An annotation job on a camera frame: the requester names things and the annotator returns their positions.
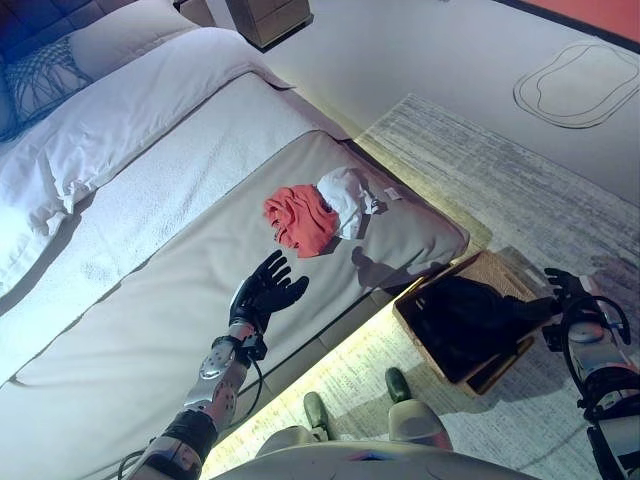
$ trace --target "white pillow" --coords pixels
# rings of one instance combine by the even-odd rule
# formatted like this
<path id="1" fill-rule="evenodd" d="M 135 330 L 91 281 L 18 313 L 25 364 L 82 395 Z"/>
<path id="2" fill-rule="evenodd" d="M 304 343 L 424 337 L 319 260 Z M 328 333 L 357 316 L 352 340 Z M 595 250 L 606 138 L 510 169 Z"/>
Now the white pillow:
<path id="1" fill-rule="evenodd" d="M 167 0 L 138 0 L 72 33 L 71 51 L 95 81 L 194 28 Z"/>
<path id="2" fill-rule="evenodd" d="M 16 111 L 4 77 L 4 64 L 0 62 L 0 142 L 10 140 L 15 134 L 15 128 Z"/>

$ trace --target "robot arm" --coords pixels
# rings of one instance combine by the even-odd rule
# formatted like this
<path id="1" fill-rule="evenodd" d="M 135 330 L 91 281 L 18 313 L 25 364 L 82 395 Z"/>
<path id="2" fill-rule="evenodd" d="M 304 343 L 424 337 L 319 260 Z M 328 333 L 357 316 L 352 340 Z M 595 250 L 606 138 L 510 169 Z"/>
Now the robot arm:
<path id="1" fill-rule="evenodd" d="M 629 323 L 617 304 L 591 296 L 580 279 L 556 269 L 546 269 L 560 324 L 542 333 L 551 351 L 562 352 L 582 395 L 578 407 L 592 426 L 587 435 L 604 480 L 640 478 L 640 377 L 637 367 L 620 350 L 614 331 L 623 343 L 631 342 Z M 617 312 L 611 323 L 598 302 Z"/>
<path id="2" fill-rule="evenodd" d="M 213 342 L 184 409 L 147 447 L 128 480 L 195 480 L 200 476 L 218 434 L 231 425 L 249 367 L 253 363 L 258 369 L 256 362 L 265 357 L 262 335 L 271 313 L 295 303 L 307 288 L 307 277 L 291 283 L 286 261 L 278 250 L 243 282 L 231 305 L 227 335 Z"/>

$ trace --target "white bedsheet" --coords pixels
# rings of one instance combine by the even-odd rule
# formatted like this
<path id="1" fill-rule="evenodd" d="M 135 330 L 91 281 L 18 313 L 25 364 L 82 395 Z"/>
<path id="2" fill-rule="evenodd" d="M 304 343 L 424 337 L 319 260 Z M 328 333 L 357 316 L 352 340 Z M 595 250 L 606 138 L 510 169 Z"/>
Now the white bedsheet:
<path id="1" fill-rule="evenodd" d="M 33 266 L 74 204 L 249 71 L 289 86 L 239 34 L 197 29 L 77 93 L 22 137 L 0 160 L 0 296 Z"/>
<path id="2" fill-rule="evenodd" d="M 308 109 L 292 92 L 248 73 L 103 186 L 55 262 L 0 318 L 2 383 L 290 141 L 317 129 L 346 137 L 335 125 L 312 120 Z"/>

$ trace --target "bed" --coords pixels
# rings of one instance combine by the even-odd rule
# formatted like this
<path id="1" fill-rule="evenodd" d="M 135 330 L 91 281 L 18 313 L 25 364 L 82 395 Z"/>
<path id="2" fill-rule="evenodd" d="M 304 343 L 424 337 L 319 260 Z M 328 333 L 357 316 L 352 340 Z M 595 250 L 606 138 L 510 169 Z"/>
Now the bed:
<path id="1" fill-rule="evenodd" d="M 27 106 L 0 144 L 2 478 L 113 478 L 167 424 L 237 286 L 282 248 L 263 214 L 280 187 L 347 168 L 383 208 L 319 255 L 283 249 L 310 285 L 270 323 L 267 378 L 372 291 L 467 246 L 235 32 L 124 3 L 1 3 L 5 80 L 67 42 L 44 109 L 33 82 L 4 89 Z"/>

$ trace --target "joint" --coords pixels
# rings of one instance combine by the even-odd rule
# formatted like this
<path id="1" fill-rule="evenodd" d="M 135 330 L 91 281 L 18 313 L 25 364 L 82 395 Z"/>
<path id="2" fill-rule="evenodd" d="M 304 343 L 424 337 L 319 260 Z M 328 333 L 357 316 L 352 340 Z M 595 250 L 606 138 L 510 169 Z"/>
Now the joint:
<path id="1" fill-rule="evenodd" d="M 262 339 L 262 335 L 254 333 L 244 339 L 244 342 L 242 342 L 237 352 L 238 360 L 243 363 L 246 362 L 245 365 L 249 366 L 251 365 L 251 359 L 256 361 L 264 360 L 264 357 L 267 355 L 267 346 Z"/>
<path id="2" fill-rule="evenodd" d="M 232 337 L 231 335 L 224 335 L 223 337 L 218 337 L 213 341 L 213 343 L 211 344 L 211 349 L 213 350 L 214 347 L 220 345 L 222 342 L 232 343 L 234 349 L 237 349 L 242 345 L 242 342 L 236 337 Z"/>
<path id="3" fill-rule="evenodd" d="M 200 457 L 207 458 L 218 439 L 218 431 L 209 415 L 195 410 L 183 410 L 164 431 L 162 436 L 175 438 L 189 445 Z"/>

